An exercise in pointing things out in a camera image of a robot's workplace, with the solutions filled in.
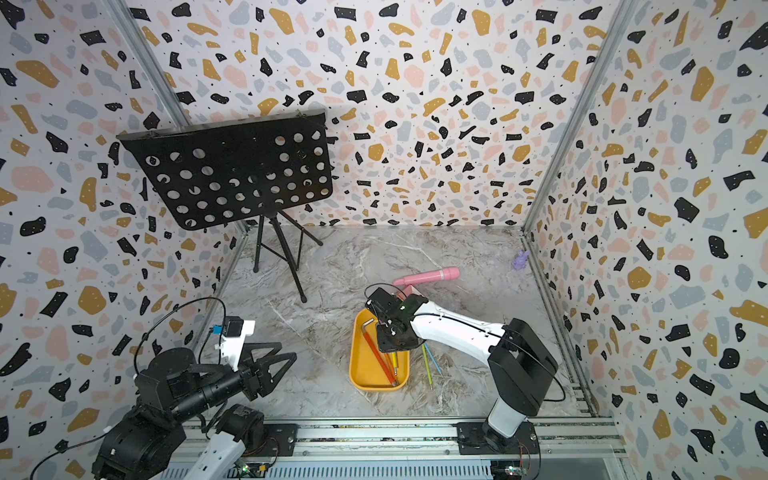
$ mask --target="terrazzo wallpaper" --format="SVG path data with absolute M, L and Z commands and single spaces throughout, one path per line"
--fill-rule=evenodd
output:
M 532 232 L 639 478 L 768 478 L 765 2 L 640 2 Z
M 239 234 L 180 229 L 115 140 L 170 122 L 103 5 L 0 12 L 0 478 L 16 480 L 122 417 L 142 332 L 214 292 Z M 204 311 L 155 330 L 139 364 L 189 343 Z M 35 480 L 92 478 L 96 445 Z
M 196 124 L 329 109 L 302 223 L 521 222 L 617 0 L 127 0 Z

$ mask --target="black cable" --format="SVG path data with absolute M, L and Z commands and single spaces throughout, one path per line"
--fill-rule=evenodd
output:
M 58 455 L 60 453 L 66 452 L 67 450 L 76 449 L 77 447 L 82 447 L 83 445 L 87 445 L 89 443 L 96 442 L 97 440 L 101 440 L 105 436 L 107 436 L 106 433 L 104 433 L 103 435 L 99 435 L 95 439 L 90 439 L 90 440 L 88 440 L 86 442 L 78 443 L 77 445 L 72 445 L 72 446 L 69 446 L 69 447 L 67 447 L 65 449 L 57 450 L 56 452 L 51 453 L 49 456 L 45 457 L 40 462 L 38 462 L 37 465 L 35 465 L 35 467 L 32 469 L 32 473 L 29 474 L 29 480 L 34 480 L 35 479 L 35 472 L 38 470 L 38 468 L 40 468 L 40 465 L 44 464 L 45 461 L 48 460 L 49 458 L 55 457 L 56 455 Z
M 487 331 L 483 330 L 482 328 L 480 328 L 478 326 L 472 325 L 471 323 L 467 323 L 467 322 L 465 322 L 463 320 L 460 320 L 460 319 L 457 319 L 455 317 L 448 316 L 448 315 L 441 315 L 441 314 L 438 314 L 438 313 L 429 312 L 429 313 L 417 313 L 417 314 L 414 315 L 414 317 L 417 317 L 417 316 L 437 316 L 438 318 L 446 318 L 446 319 L 449 319 L 449 320 L 453 320 L 454 322 L 459 322 L 462 325 L 466 325 L 466 326 L 469 326 L 469 327 L 471 327 L 471 328 L 473 328 L 475 330 L 478 330 L 479 332 L 483 332 L 486 335 L 493 335 L 496 338 L 504 340 L 507 343 L 511 343 L 513 346 L 516 346 L 522 352 L 527 353 L 528 356 L 530 356 L 533 361 L 538 363 L 544 369 L 544 371 L 550 377 L 552 377 L 554 382 L 558 384 L 558 386 L 560 387 L 561 392 L 563 392 L 563 398 L 561 398 L 561 399 L 556 399 L 556 400 L 555 399 L 544 399 L 544 400 L 542 400 L 542 402 L 555 402 L 555 403 L 556 402 L 563 402 L 567 398 L 567 396 L 565 395 L 565 389 L 563 388 L 563 384 L 560 383 L 560 380 L 558 380 L 558 377 L 556 377 L 554 375 L 554 373 L 550 372 L 549 369 L 543 363 L 539 362 L 538 359 L 531 352 L 529 352 L 526 349 L 524 349 L 523 347 L 519 346 L 517 343 L 512 342 L 510 339 L 505 339 L 503 336 L 496 335 L 495 333 L 487 332 Z
M 149 335 L 154 331 L 154 329 L 157 328 L 158 325 L 160 325 L 163 321 L 165 321 L 166 318 L 173 315 L 174 313 L 178 312 L 179 310 L 183 309 L 185 306 L 190 305 L 191 303 L 200 302 L 201 300 L 216 300 L 218 303 L 221 303 L 221 308 L 224 311 L 224 318 L 227 318 L 227 306 L 224 305 L 224 302 L 220 298 L 216 298 L 215 296 L 202 296 L 201 298 L 196 298 L 195 300 L 190 300 L 189 302 L 186 302 L 183 305 L 179 305 L 170 312 L 168 312 L 166 315 L 163 316 L 163 318 L 159 319 L 152 328 L 149 329 L 148 332 L 141 335 L 141 341 L 139 342 L 139 345 L 136 347 L 136 350 L 134 351 L 134 371 L 136 372 L 136 375 L 139 374 L 139 367 L 138 367 L 138 355 L 139 351 L 141 351 L 141 346 L 149 340 Z M 221 337 L 219 337 L 219 363 L 221 363 Z

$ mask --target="marble floor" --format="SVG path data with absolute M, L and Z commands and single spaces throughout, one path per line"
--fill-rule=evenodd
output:
M 284 227 L 294 253 L 299 231 Z M 260 271 L 253 272 L 256 231 L 251 230 L 242 257 L 226 285 L 227 312 L 257 321 L 250 341 L 282 342 L 298 360 L 266 398 L 253 407 L 267 417 L 486 416 L 498 397 L 491 373 L 472 357 L 430 342 L 442 376 L 431 366 L 430 390 L 422 356 L 411 356 L 411 375 L 396 392 L 363 392 L 349 381 L 353 321 L 363 308 L 363 290 L 375 282 L 445 266 L 458 266 L 459 280 L 425 283 L 418 288 L 430 300 L 457 313 L 490 322 L 523 319 L 562 364 L 544 304 L 530 266 L 515 271 L 512 260 L 522 248 L 518 230 L 421 227 L 309 227 L 324 244 L 305 238 L 300 279 L 308 297 L 301 303 L 287 263 L 262 250 Z M 280 251 L 269 225 L 264 243 Z M 216 358 L 211 344 L 204 358 Z M 583 416 L 569 387 L 566 368 L 564 402 L 545 402 L 541 416 Z M 548 398 L 559 398 L 553 382 Z M 245 398 L 234 401 L 247 402 Z

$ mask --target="music stand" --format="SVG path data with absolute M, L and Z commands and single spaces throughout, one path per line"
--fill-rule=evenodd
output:
M 215 124 L 190 125 L 118 135 L 185 230 L 259 216 L 253 271 L 261 247 L 285 260 L 301 301 L 306 296 L 278 214 L 315 238 L 283 210 L 323 200 L 333 194 L 323 109 Z M 262 245 L 269 218 L 283 255 Z

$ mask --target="pink toy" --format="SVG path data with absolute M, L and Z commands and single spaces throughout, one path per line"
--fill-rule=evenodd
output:
M 458 267 L 449 266 L 442 270 L 435 270 L 434 272 L 417 273 L 416 275 L 408 275 L 403 278 L 398 278 L 393 281 L 393 285 L 405 286 L 405 285 L 417 285 L 419 283 L 428 282 L 440 282 L 443 280 L 456 280 L 460 276 Z

